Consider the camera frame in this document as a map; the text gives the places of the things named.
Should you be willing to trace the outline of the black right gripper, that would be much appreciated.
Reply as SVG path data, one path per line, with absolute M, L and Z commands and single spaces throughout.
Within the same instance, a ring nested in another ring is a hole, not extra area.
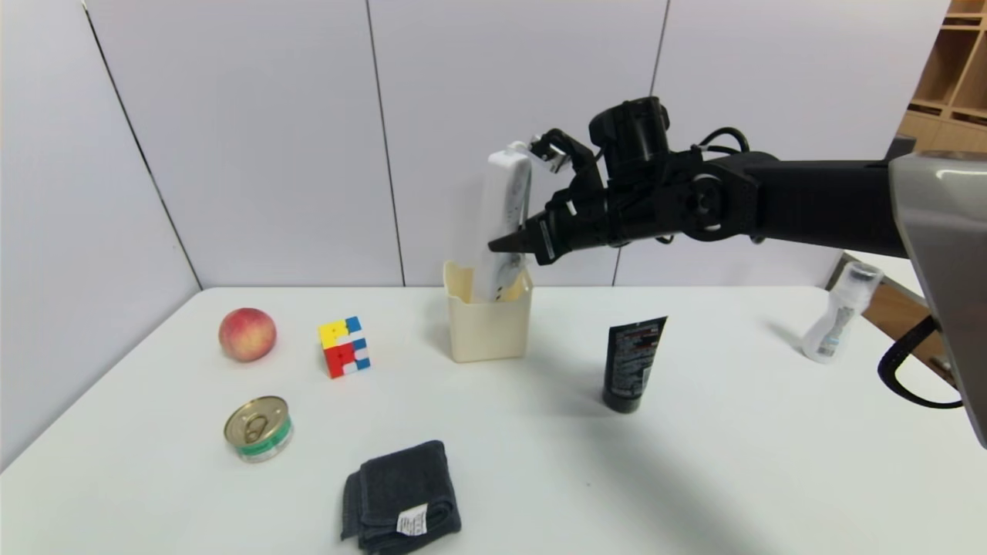
M 490 252 L 535 254 L 540 266 L 550 266 L 564 255 L 603 247 L 608 242 L 608 192 L 557 190 L 536 217 L 514 232 L 490 240 Z

